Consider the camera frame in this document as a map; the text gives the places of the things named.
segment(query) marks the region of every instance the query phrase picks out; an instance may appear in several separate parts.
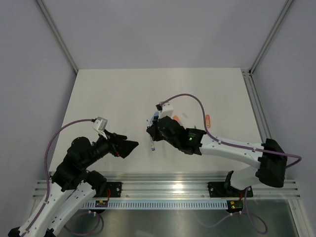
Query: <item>perforated metal strip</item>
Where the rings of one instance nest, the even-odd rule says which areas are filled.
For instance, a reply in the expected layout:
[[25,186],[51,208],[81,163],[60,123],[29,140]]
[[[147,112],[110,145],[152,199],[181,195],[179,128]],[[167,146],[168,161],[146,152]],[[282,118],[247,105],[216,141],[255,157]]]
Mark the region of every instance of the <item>perforated metal strip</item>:
[[226,200],[110,200],[108,207],[96,206],[96,200],[86,202],[82,209],[124,210],[225,210]]

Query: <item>robotic arm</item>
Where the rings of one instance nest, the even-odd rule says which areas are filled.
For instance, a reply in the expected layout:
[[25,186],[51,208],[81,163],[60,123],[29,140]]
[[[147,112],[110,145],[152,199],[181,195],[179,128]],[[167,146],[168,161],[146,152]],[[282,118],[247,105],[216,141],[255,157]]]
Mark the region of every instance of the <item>robotic arm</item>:
[[249,165],[243,170],[229,172],[223,187],[212,187],[216,190],[220,189],[219,193],[222,197],[239,197],[240,192],[245,188],[258,183],[276,188],[283,187],[287,157],[265,152],[284,153],[275,140],[267,139],[264,144],[260,144],[233,141],[217,136],[213,139],[205,130],[185,128],[172,119],[173,107],[170,103],[157,105],[157,109],[147,128],[153,141],[164,140],[188,155],[221,156]]
[[55,237],[85,201],[106,191],[106,178],[86,169],[108,153],[125,158],[138,146],[126,136],[108,132],[106,124],[107,120],[101,117],[94,121],[93,129],[99,134],[96,142],[78,137],[71,143],[51,178],[46,196],[27,222],[12,229],[9,237]]

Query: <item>white wall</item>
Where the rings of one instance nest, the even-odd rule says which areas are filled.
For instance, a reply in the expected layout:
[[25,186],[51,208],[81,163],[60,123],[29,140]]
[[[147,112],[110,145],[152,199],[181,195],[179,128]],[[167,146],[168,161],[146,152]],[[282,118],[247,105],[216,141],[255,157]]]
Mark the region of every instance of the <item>white wall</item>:
[[288,174],[316,218],[316,1],[297,0],[255,72],[275,138],[303,161]]
[[285,0],[44,0],[81,69],[250,68]]
[[32,0],[0,1],[0,233],[22,224],[75,74]]

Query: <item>marker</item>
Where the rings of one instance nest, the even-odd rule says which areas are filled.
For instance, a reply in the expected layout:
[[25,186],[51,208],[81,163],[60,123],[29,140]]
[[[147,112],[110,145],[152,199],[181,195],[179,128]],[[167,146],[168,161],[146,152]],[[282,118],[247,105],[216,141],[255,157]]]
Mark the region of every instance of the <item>marker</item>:
[[[149,125],[148,119],[146,121],[147,121],[147,128],[149,128],[150,125]],[[151,135],[149,135],[149,139],[150,139],[150,145],[152,147],[152,151],[154,151],[155,150],[155,145],[154,145],[154,141],[153,141]]]

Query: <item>reflective floor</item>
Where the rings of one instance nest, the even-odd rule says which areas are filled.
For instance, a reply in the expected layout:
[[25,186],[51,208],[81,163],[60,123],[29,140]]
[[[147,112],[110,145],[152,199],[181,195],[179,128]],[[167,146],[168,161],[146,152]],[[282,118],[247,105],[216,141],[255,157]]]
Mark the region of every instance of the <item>reflective floor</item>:
[[[262,217],[269,228],[267,237],[298,237],[286,201],[248,201],[249,210]],[[212,225],[228,215],[224,210],[109,210],[102,214],[95,237],[259,237],[245,215],[229,217],[214,228]],[[254,220],[260,230],[263,225]],[[78,233],[89,232],[97,218],[74,217],[68,227]],[[75,236],[62,230],[58,237]]]

